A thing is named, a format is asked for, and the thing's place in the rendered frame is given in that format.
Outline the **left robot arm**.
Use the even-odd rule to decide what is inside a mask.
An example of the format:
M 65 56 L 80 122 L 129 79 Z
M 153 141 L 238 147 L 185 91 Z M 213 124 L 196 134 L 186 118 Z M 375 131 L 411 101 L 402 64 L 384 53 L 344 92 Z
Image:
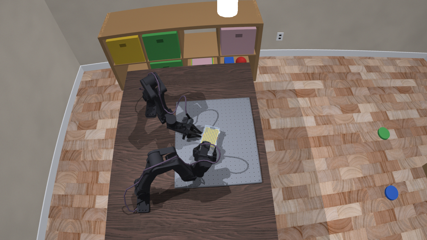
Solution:
M 155 88 L 159 82 L 159 88 L 160 88 L 160 95 L 159 95 L 159 88 Z M 170 108 L 167 108 L 166 102 L 164 100 L 164 93 L 167 91 L 165 85 L 159 78 L 158 74 L 156 72 L 148 75 L 147 77 L 140 80 L 141 85 L 144 88 L 143 91 L 143 99 L 146 101 L 146 109 L 145 109 L 145 116 L 146 117 L 153 117 L 156 116 L 156 113 L 158 115 L 159 120 L 162 124 L 166 123 L 167 129 L 175 131 L 175 127 L 177 124 L 176 116 L 172 115 L 173 112 Z M 160 99 L 161 97 L 161 99 Z M 164 108 L 166 108 L 167 111 L 163 109 L 162 102 Z

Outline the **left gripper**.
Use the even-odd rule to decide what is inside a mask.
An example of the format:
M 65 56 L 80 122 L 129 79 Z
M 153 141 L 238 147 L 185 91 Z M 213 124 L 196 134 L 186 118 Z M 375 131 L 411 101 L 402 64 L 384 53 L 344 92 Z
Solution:
M 185 136 L 187 135 L 187 138 L 201 138 L 202 132 L 198 130 L 193 124 L 191 126 L 185 126 L 183 124 L 187 124 L 188 117 L 183 117 L 182 122 L 177 122 L 178 125 L 175 127 L 175 132 L 179 132 L 183 134 L 182 139 L 185 139 Z M 189 133 L 188 133 L 189 132 Z

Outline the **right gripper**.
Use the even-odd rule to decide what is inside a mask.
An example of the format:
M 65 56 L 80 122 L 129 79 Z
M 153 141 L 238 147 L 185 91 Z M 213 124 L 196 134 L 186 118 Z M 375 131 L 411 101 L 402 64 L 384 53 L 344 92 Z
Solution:
M 202 145 L 201 146 L 201 151 L 199 151 L 199 149 L 200 149 L 200 145 L 198 145 L 197 147 L 195 147 L 193 149 L 194 161 L 198 161 L 198 160 L 203 159 L 204 157 L 207 157 L 207 158 L 209 158 L 211 160 L 211 162 L 216 162 L 216 159 L 217 159 L 216 148 L 215 148 L 212 156 L 207 155 L 208 154 L 208 149 L 209 149 L 208 145 Z

